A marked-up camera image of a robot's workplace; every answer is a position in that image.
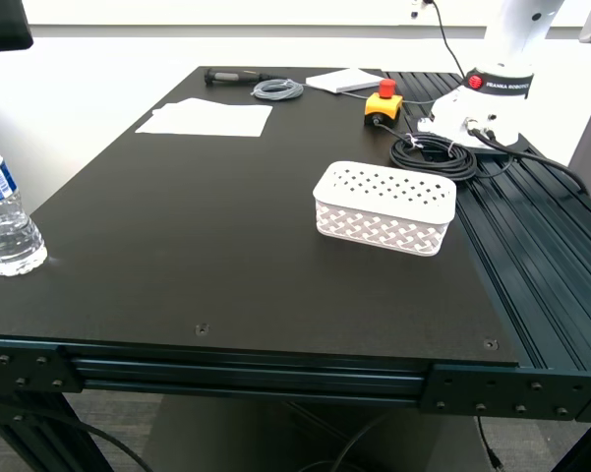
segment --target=power cord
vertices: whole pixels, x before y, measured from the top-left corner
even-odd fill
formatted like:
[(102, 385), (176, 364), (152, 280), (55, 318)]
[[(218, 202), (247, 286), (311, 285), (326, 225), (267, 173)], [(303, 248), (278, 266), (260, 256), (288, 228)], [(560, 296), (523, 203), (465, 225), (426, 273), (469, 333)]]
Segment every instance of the power cord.
[[(315, 467), (319, 467), (320, 465), (326, 465), (326, 464), (333, 464), (334, 461), (333, 460), (319, 460), (317, 462), (313, 462), (312, 464), (308, 464), (305, 467), (302, 467), (301, 469), (299, 469), (297, 472), (308, 472), (309, 470), (314, 469)], [(348, 469), (352, 469), (355, 470), (356, 472), (365, 472), (363, 469), (361, 469), (360, 467), (351, 464), (349, 462), (343, 462), (343, 465), (345, 467), (347, 467)]]
[[(478, 159), (476, 154), (468, 147), (459, 145), (433, 133), (396, 133), (380, 121), (374, 120), (374, 125), (383, 128), (397, 137), (397, 141), (389, 150), (389, 158), (401, 169), (426, 172), (427, 174), (440, 175), (455, 182), (462, 182), (474, 177), (491, 179), (505, 173), (513, 163), (513, 157), (507, 156), (504, 167), (493, 174), (484, 174), (478, 171)], [(438, 159), (426, 161), (421, 153), (415, 155), (415, 151), (436, 151), (447, 156), (445, 160)]]
[(517, 150), (513, 150), (510, 147), (504, 146), (497, 141), (496, 136), (494, 135), (494, 132), (491, 130), (487, 130), (486, 134), (488, 134), (488, 136), (491, 136), (493, 138), (492, 139), (486, 138), (485, 136), (483, 136), (483, 133), (481, 133), (481, 131), (478, 129), (474, 129), (474, 130), (470, 131), (470, 135), (474, 136), (477, 140), (479, 140), (484, 145), (489, 146), (490, 148), (499, 150), (501, 152), (506, 152), (506, 153), (513, 155), (515, 157), (518, 157), (518, 158), (534, 160), (536, 162), (540, 162), (541, 164), (544, 164), (545, 166), (556, 168), (557, 170), (563, 172), (568, 177), (570, 177), (570, 179), (572, 179), (579, 186), (579, 188), (581, 189), (581, 191), (585, 195), (590, 196), (590, 192), (588, 191), (588, 187), (583, 182), (581, 177), (579, 177), (575, 172), (570, 170), (565, 165), (561, 165), (560, 163), (555, 162), (554, 160), (547, 159), (546, 157), (542, 157), (542, 156), (535, 155), (535, 154), (529, 154), (528, 152), (520, 152)]
[(343, 448), (341, 453), (338, 454), (338, 457), (336, 457), (336, 460), (332, 464), (332, 468), (330, 469), (330, 472), (337, 472), (338, 468), (341, 466), (341, 461), (343, 460), (345, 455), (349, 452), (349, 450), (352, 448), (352, 446), (355, 443), (357, 443), (358, 440), (363, 438), (368, 431), (370, 431), (372, 428), (374, 428), (375, 426), (379, 425), (384, 420), (386, 420), (392, 412), (393, 412), (393, 410), (390, 410), (390, 411), (387, 411), (386, 413), (384, 413), (383, 415), (377, 416), (372, 421), (367, 423), (363, 428), (361, 428), (361, 430), (358, 433), (356, 433), (356, 435), (354, 435), (352, 437), (352, 439), (345, 445), (345, 447)]
[(133, 452), (127, 445), (125, 445), (120, 440), (114, 438), (113, 436), (100, 430), (99, 428), (95, 428), (94, 426), (89, 425), (88, 423), (84, 423), (83, 421), (80, 421), (80, 420), (75, 420), (74, 418), (70, 418), (69, 416), (62, 415), (60, 413), (56, 413), (52, 410), (47, 410), (44, 408), (32, 408), (29, 406), (24, 406), (17, 401), (5, 400), (3, 398), (0, 398), (0, 406), (6, 407), (6, 408), (13, 408), (13, 409), (28, 413), (33, 416), (38, 416), (41, 418), (47, 418), (50, 420), (54, 420), (59, 423), (63, 423), (64, 425), (71, 426), (77, 430), (85, 431), (85, 432), (90, 433), (92, 435), (98, 436), (99, 438), (102, 438), (102, 439), (106, 440), (107, 442), (112, 443), (113, 445), (118, 447), (120, 450), (122, 450), (124, 453), (126, 453), (145, 472), (153, 472), (153, 469), (151, 469), (148, 466), (148, 464), (144, 460), (142, 460), (135, 452)]
[(459, 64), (459, 60), (454, 55), (454, 52), (452, 52), (452, 49), (450, 49), (450, 46), (448, 45), (448, 40), (445, 37), (445, 31), (443, 30), (442, 14), (440, 13), (440, 7), (437, 5), (437, 2), (435, 0), (423, 0), (423, 1), (426, 4), (428, 4), (428, 5), (432, 4), (435, 7), (435, 11), (437, 12), (437, 19), (440, 23), (440, 30), (442, 31), (443, 44), (445, 44), (445, 48), (448, 50), (448, 52), (452, 56), (452, 59), (454, 59), (454, 62), (456, 63), (456, 67), (459, 68), (459, 72), (461, 73), (461, 77), (465, 77), (465, 73), (463, 72), (463, 69), (461, 68), (461, 64)]
[(485, 437), (485, 431), (483, 431), (483, 422), (481, 421), (481, 417), (477, 416), (476, 420), (479, 424), (479, 434), (481, 435), (481, 441), (483, 441), (483, 445), (485, 446), (485, 451), (488, 453), (488, 457), (490, 458), (490, 463), (492, 464), (492, 467), (494, 467), (494, 470), (497, 470), (499, 472), (504, 472), (504, 466), (502, 465), (501, 460), (496, 455), (496, 453), (492, 450), (492, 448), (488, 444), (487, 438)]
[[(351, 93), (349, 91), (342, 91), (341, 94), (347, 95), (347, 96), (353, 96), (354, 98), (361, 98), (362, 100), (367, 100), (369, 98), (368, 96), (359, 95), (358, 93)], [(435, 98), (433, 100), (426, 100), (426, 101), (411, 101), (411, 100), (402, 99), (402, 104), (408, 103), (410, 105), (428, 105), (430, 103), (435, 103), (437, 100), (439, 100), (439, 99)]]
[(365, 436), (365, 434), (370, 431), (372, 428), (374, 428), (375, 426), (379, 425), (380, 423), (382, 423), (384, 420), (386, 420), (386, 418), (388, 418), (388, 416), (393, 413), (393, 410), (389, 410), (387, 412), (385, 412), (384, 414), (377, 416), (376, 418), (374, 418), (372, 421), (370, 421), (369, 423), (367, 423), (363, 428), (361, 428), (351, 439), (350, 441), (347, 442), (347, 444), (345, 445), (345, 447), (343, 448), (343, 450), (338, 454), (338, 456), (336, 457), (335, 460), (320, 460), (319, 462), (315, 462), (313, 464), (307, 465), (306, 467), (303, 467), (301, 469), (299, 469), (297, 472), (306, 472), (314, 467), (317, 467), (318, 465), (323, 465), (323, 464), (332, 464), (332, 467), (330, 468), (329, 472), (337, 472), (339, 467), (341, 466), (341, 463), (343, 463), (346, 467), (349, 467), (351, 469), (356, 470), (357, 472), (364, 472), (362, 469), (360, 469), (359, 467), (350, 464), (349, 462), (345, 462), (343, 461), (343, 459), (345, 458), (345, 455), (347, 455), (347, 453), (349, 452), (349, 450), (352, 448), (352, 446), (358, 442), (358, 440), (360, 440), (361, 438), (363, 438), (363, 436)]

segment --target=white notepad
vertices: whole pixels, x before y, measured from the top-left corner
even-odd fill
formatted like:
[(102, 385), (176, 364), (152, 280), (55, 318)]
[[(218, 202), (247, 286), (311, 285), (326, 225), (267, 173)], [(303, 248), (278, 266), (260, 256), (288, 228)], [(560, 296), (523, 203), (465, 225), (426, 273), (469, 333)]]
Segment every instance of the white notepad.
[(368, 74), (360, 69), (344, 69), (321, 76), (309, 77), (306, 79), (306, 85), (315, 89), (331, 91), (332, 93), (341, 93), (342, 91), (375, 87), (382, 79), (382, 77)]
[(153, 116), (136, 133), (257, 138), (271, 109), (267, 105), (224, 105), (189, 98), (153, 110)]

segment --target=white plastic basket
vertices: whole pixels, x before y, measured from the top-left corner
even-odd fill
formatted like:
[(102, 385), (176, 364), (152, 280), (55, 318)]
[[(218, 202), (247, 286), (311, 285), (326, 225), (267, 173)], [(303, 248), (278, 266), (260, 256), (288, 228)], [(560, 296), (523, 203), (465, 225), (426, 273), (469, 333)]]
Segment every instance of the white plastic basket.
[(456, 186), (437, 175), (341, 161), (313, 195), (322, 234), (434, 256), (454, 219)]

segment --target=water bottle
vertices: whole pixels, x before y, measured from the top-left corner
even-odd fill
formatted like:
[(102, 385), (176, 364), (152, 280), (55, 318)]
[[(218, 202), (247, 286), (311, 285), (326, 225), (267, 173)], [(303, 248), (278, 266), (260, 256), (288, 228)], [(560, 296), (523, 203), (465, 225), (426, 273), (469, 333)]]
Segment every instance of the water bottle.
[(0, 155), (0, 275), (27, 273), (48, 253), (41, 234), (22, 210), (18, 187)]

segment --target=wire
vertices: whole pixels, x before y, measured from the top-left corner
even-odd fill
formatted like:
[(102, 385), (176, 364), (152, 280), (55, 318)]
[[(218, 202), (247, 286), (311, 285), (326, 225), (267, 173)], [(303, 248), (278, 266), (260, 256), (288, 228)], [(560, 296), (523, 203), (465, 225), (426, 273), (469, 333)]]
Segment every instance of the wire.
[(456, 63), (456, 67), (459, 68), (459, 72), (461, 73), (461, 77), (465, 77), (465, 73), (463, 72), (463, 69), (461, 68), (461, 64), (459, 64), (459, 60), (454, 55), (454, 52), (452, 52), (452, 49), (450, 49), (450, 46), (448, 45), (448, 40), (445, 37), (445, 31), (443, 30), (442, 14), (440, 13), (440, 7), (438, 7), (437, 2), (435, 2), (435, 0), (424, 0), (424, 3), (432, 3), (433, 6), (435, 7), (435, 11), (437, 12), (437, 19), (440, 22), (440, 30), (442, 31), (443, 44), (445, 44), (445, 48), (448, 50), (448, 52), (452, 56), (452, 59), (454, 59), (454, 62)]
[[(350, 93), (349, 91), (342, 91), (341, 94), (347, 95), (347, 96), (353, 96), (354, 98), (361, 98), (363, 100), (367, 100), (369, 98), (368, 96), (359, 95), (357, 93)], [(410, 100), (402, 99), (402, 103), (408, 103), (410, 105), (428, 105), (429, 103), (435, 103), (437, 100), (439, 100), (439, 99), (435, 98), (433, 100), (427, 100), (427, 101), (410, 101)]]
[(570, 177), (570, 179), (572, 179), (579, 186), (579, 188), (581, 189), (581, 191), (585, 195), (590, 196), (590, 192), (588, 191), (588, 187), (583, 182), (581, 177), (579, 177), (575, 172), (570, 170), (565, 165), (561, 165), (558, 162), (555, 162), (554, 160), (547, 159), (546, 157), (542, 157), (540, 155), (529, 154), (528, 152), (519, 152), (517, 150), (513, 150), (510, 147), (504, 146), (501, 143), (499, 143), (496, 140), (496, 138), (494, 138), (493, 140), (487, 139), (485, 136), (483, 136), (483, 134), (479, 130), (472, 130), (470, 132), (470, 134), (472, 136), (474, 136), (477, 140), (479, 140), (481, 143), (489, 146), (490, 148), (499, 150), (501, 152), (506, 152), (508, 154), (514, 155), (515, 157), (534, 160), (534, 161), (540, 162), (541, 164), (544, 164), (546, 166), (554, 167), (557, 170), (560, 170), (561, 172), (566, 174), (568, 177)]
[[(478, 170), (478, 158), (468, 147), (459, 145), (433, 133), (406, 133), (401, 135), (390, 127), (374, 120), (378, 128), (390, 132), (397, 137), (397, 141), (389, 150), (389, 158), (401, 169), (426, 172), (428, 174), (440, 175), (455, 182), (462, 182), (473, 177), (480, 179), (492, 179), (504, 174), (514, 161), (513, 155), (507, 154), (508, 161), (502, 169), (493, 173), (485, 174)], [(447, 160), (426, 161), (422, 155), (412, 155), (414, 150), (425, 152), (443, 152)]]
[(63, 423), (65, 425), (71, 426), (73, 428), (76, 428), (77, 430), (85, 431), (85, 432), (90, 433), (92, 435), (98, 436), (99, 438), (102, 438), (102, 439), (106, 440), (107, 442), (112, 443), (113, 445), (118, 447), (120, 450), (122, 450), (124, 453), (126, 453), (145, 472), (153, 472), (153, 470), (148, 466), (148, 464), (146, 462), (144, 462), (127, 445), (125, 445), (120, 440), (117, 440), (113, 436), (105, 433), (104, 431), (102, 431), (98, 428), (95, 428), (92, 425), (89, 425), (88, 423), (84, 423), (83, 421), (80, 421), (78, 419), (76, 420), (76, 419), (70, 418), (69, 416), (63, 415), (61, 413), (56, 413), (52, 410), (47, 410), (44, 408), (33, 408), (33, 407), (25, 406), (17, 401), (5, 400), (3, 398), (0, 398), (0, 406), (4, 406), (7, 408), (14, 408), (16, 410), (29, 413), (33, 416), (40, 416), (43, 418), (48, 418), (48, 419), (51, 419), (54, 421), (58, 421), (59, 423)]
[(352, 448), (352, 446), (358, 440), (360, 440), (361, 438), (363, 438), (363, 436), (365, 436), (365, 434), (368, 431), (370, 431), (376, 425), (378, 425), (378, 424), (382, 423), (384, 420), (386, 420), (386, 418), (392, 412), (393, 412), (393, 410), (387, 411), (383, 415), (374, 418), (372, 421), (370, 421), (368, 424), (366, 424), (363, 428), (361, 428), (361, 430), (358, 433), (356, 433), (356, 435), (354, 435), (354, 437), (352, 437), (352, 439), (345, 445), (345, 447), (343, 448), (343, 450), (341, 451), (341, 453), (338, 454), (338, 457), (336, 457), (336, 460), (334, 461), (334, 464), (332, 464), (332, 468), (330, 469), (330, 472), (336, 472), (338, 470), (338, 468), (341, 466), (341, 461), (343, 460), (343, 458), (345, 457), (345, 455), (349, 452), (349, 450)]
[(288, 100), (304, 93), (304, 86), (290, 79), (271, 79), (254, 87), (252, 95), (260, 100)]
[(411, 101), (411, 100), (402, 100), (402, 103), (408, 103), (409, 105), (428, 105), (429, 103), (435, 103), (438, 98), (434, 98), (433, 100), (427, 101)]
[(488, 453), (488, 457), (490, 458), (490, 463), (494, 470), (504, 471), (504, 466), (502, 465), (501, 460), (496, 455), (496, 453), (492, 450), (490, 445), (488, 444), (488, 440), (485, 437), (485, 431), (483, 431), (483, 422), (481, 421), (481, 417), (477, 416), (476, 421), (479, 424), (479, 434), (481, 435), (481, 441), (483, 441), (483, 445), (485, 446), (485, 451)]
[[(333, 464), (334, 461), (333, 460), (320, 460), (318, 462), (313, 462), (312, 464), (309, 464), (305, 467), (302, 467), (301, 469), (299, 469), (297, 472), (307, 472), (311, 469), (314, 469), (315, 467), (319, 466), (319, 465), (324, 465), (324, 464)], [(352, 470), (356, 470), (356, 472), (365, 472), (363, 469), (361, 469), (360, 467), (350, 463), (350, 462), (343, 462), (343, 465), (347, 468), (350, 468)]]

